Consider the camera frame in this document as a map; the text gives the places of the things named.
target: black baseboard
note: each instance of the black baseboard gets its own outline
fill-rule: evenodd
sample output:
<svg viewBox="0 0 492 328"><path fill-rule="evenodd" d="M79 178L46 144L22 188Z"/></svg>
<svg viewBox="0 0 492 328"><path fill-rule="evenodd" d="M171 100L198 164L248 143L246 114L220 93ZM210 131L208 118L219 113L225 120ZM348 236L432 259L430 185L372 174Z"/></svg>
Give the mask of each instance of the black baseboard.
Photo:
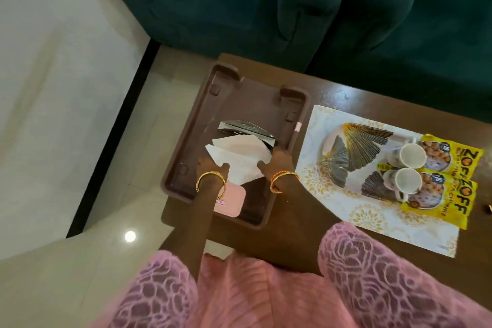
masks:
<svg viewBox="0 0 492 328"><path fill-rule="evenodd" d="M125 100L121 105L113 128L109 133L106 144L102 149L101 156L97 161L94 172L90 177L89 183L87 185L86 191L84 192L82 200L80 201L77 213L75 213L75 216L73 217L72 225L70 226L70 229L68 230L68 233L66 235L67 238L76 236L82 233L84 230L87 219L89 218L89 213L92 210L94 201L97 197L97 194L99 193L99 189L101 188L102 182L104 181L104 177L106 176L109 165L113 160L116 148L120 143L121 136L125 131L126 124L130 119L133 108L137 103L140 92L142 91L144 83L147 79L147 75L151 70L152 63L157 55L159 47L160 43L153 39L151 39L149 44L147 45L147 49L145 50L142 60L140 61L137 72L133 77L130 89L125 96Z"/></svg>

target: pink fabric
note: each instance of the pink fabric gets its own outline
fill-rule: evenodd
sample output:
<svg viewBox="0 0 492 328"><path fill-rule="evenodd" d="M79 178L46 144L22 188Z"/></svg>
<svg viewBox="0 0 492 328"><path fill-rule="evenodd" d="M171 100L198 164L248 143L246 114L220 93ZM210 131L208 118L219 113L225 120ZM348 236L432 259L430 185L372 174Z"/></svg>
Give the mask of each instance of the pink fabric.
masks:
<svg viewBox="0 0 492 328"><path fill-rule="evenodd" d="M160 251L93 327L492 326L492 313L350 223L325 234L318 264L326 278L237 253L225 261L205 255L197 286L177 257Z"/></svg>

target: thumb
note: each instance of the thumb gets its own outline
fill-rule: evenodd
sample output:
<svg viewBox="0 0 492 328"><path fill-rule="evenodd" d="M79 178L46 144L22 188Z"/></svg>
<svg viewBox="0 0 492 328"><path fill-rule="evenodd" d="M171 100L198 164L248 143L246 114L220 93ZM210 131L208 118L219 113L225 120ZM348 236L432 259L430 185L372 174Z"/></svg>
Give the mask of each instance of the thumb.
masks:
<svg viewBox="0 0 492 328"><path fill-rule="evenodd" d="M262 174L265 175L263 173L263 171L265 171L265 168L266 168L267 164L264 163L263 161L258 161L258 163L256 164L256 166L260 169L260 171L262 172Z"/></svg>

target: brown tray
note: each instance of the brown tray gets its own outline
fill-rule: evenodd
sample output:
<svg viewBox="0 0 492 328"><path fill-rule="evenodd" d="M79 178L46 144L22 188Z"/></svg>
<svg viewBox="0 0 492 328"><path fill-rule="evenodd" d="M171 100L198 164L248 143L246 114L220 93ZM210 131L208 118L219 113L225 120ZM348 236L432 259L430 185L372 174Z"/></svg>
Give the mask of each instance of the brown tray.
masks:
<svg viewBox="0 0 492 328"><path fill-rule="evenodd" d="M161 181L169 196L191 202L196 195L198 156L208 155L205 145L228 136L218 131L221 121L249 121L270 132L276 145L292 152L309 107L306 90L280 89L240 76L232 65L216 63L202 84ZM237 218L224 218L252 229L262 228L270 216L275 194L266 178L243 184L246 198Z"/></svg>

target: beige floor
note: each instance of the beige floor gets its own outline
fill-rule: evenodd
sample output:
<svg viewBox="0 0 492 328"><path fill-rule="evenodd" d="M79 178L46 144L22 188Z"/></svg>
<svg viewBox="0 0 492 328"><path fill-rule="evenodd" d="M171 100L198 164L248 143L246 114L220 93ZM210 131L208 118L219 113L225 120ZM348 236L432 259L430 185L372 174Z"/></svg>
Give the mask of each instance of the beige floor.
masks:
<svg viewBox="0 0 492 328"><path fill-rule="evenodd" d="M0 262L1 326L86 326L163 242L172 228L159 181L212 62L160 49L84 233ZM205 251L232 250L209 241Z"/></svg>

